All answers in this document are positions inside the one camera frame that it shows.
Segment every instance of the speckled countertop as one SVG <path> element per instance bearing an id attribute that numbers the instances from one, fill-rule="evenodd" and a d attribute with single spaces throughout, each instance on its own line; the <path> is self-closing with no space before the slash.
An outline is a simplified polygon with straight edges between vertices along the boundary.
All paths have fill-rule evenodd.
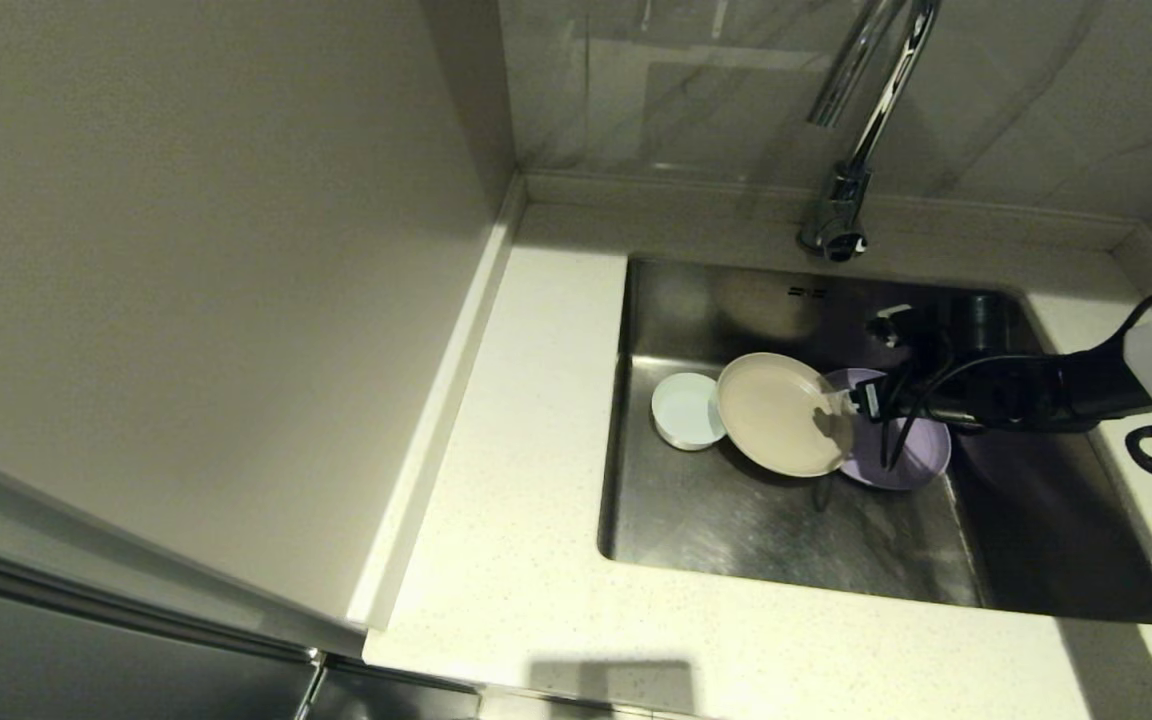
<path id="1" fill-rule="evenodd" d="M 1058 351 L 1102 340 L 1139 298 L 1101 251 L 892 233 L 863 260 L 831 266 L 797 252 L 788 233 L 755 220 L 526 210 L 396 612 L 369 635 L 365 660 L 705 717 L 1101 714 L 1105 698 L 1084 698 L 1085 669 L 1051 617 L 599 555 L 627 252 L 1010 288 Z M 1098 432 L 1121 465 L 1121 437 L 1151 422 Z M 1126 484 L 1152 532 L 1152 478 L 1129 469 Z M 1097 624 L 1084 629 L 1101 642 Z M 1123 632 L 1152 655 L 1152 626 L 1108 626 L 1106 653 Z M 1138 662 L 1123 666 L 1124 697 L 1139 696 L 1129 674 Z"/>

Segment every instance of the chrome faucet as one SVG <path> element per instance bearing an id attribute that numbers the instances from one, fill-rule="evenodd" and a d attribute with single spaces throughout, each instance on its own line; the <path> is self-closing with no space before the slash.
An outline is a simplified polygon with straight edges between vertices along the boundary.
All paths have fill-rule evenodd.
<path id="1" fill-rule="evenodd" d="M 847 100 L 861 82 L 874 50 L 887 33 L 892 21 L 904 8 L 905 1 L 908 0 L 867 0 L 847 36 L 844 47 L 833 60 L 829 78 L 820 88 L 808 122 L 821 127 L 838 123 L 838 118 L 842 115 Z M 938 10 L 940 0 L 914 0 L 914 8 L 905 24 L 904 44 L 895 63 L 892 63 L 890 76 L 878 96 L 874 109 L 869 114 L 869 121 L 856 138 L 851 158 L 833 167 L 824 182 L 820 199 L 814 203 L 812 213 L 799 232 L 799 243 L 808 251 L 842 263 L 867 249 L 869 240 L 861 228 L 861 203 L 864 202 L 865 188 L 869 187 L 869 157 L 873 154 L 887 119 L 890 118 L 892 109 L 896 108 L 896 100 L 900 100 L 901 92 L 914 74 L 914 65 L 918 63 L 923 46 L 927 45 Z"/>

